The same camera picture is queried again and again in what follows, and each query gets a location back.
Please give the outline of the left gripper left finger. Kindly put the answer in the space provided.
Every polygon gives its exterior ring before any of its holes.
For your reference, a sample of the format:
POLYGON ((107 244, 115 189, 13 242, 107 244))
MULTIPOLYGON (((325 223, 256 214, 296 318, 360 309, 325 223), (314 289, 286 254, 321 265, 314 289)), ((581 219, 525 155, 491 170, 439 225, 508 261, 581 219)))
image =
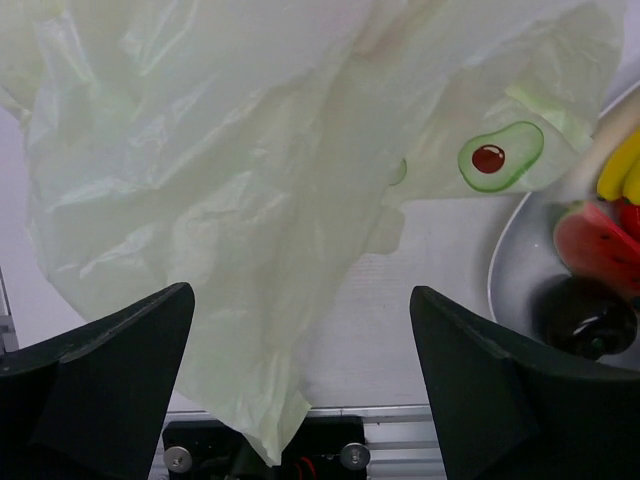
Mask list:
POLYGON ((176 283, 2 354, 2 478, 147 478, 194 310, 176 283))

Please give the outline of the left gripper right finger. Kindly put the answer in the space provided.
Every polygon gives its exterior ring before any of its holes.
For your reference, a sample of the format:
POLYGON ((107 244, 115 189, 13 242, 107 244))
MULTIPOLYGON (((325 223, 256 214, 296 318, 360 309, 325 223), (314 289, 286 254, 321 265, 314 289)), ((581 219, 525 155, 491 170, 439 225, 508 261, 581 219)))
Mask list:
POLYGON ((410 298, 450 479, 636 479, 639 374, 558 351, 436 290, 410 298))

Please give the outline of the red watermelon slice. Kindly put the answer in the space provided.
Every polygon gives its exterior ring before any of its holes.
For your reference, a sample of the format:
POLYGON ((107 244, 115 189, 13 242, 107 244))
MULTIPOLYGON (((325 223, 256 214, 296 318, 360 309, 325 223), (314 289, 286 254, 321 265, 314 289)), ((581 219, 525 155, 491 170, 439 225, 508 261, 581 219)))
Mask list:
POLYGON ((556 222, 552 240, 574 274, 598 280, 626 299, 639 296, 639 242, 593 201, 575 201, 556 222))

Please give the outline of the yellow fake banana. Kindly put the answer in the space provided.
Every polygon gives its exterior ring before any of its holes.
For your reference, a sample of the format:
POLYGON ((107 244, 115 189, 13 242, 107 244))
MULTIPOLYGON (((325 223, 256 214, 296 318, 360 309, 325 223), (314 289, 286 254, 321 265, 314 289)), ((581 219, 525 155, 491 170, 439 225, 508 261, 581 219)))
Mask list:
POLYGON ((599 198, 613 202, 625 197, 639 204, 639 128, 609 155, 596 185, 599 198))

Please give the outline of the pale green plastic bag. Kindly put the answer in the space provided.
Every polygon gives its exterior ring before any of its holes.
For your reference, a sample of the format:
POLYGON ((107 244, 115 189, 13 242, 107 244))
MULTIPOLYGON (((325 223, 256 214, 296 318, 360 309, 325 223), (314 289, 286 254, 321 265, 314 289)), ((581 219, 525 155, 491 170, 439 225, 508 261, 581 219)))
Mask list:
POLYGON ((622 1, 5 1, 41 271, 93 319, 178 281, 178 390, 281 459, 294 356, 409 200, 542 189, 592 142, 622 1))

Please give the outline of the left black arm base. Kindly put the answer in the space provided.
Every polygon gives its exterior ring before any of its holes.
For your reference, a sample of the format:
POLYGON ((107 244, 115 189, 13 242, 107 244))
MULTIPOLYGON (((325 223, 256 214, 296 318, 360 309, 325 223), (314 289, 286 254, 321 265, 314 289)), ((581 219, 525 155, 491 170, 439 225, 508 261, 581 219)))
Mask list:
POLYGON ((173 421, 162 446, 171 479, 366 479, 371 462, 357 416, 306 418, 273 467, 216 420, 173 421))

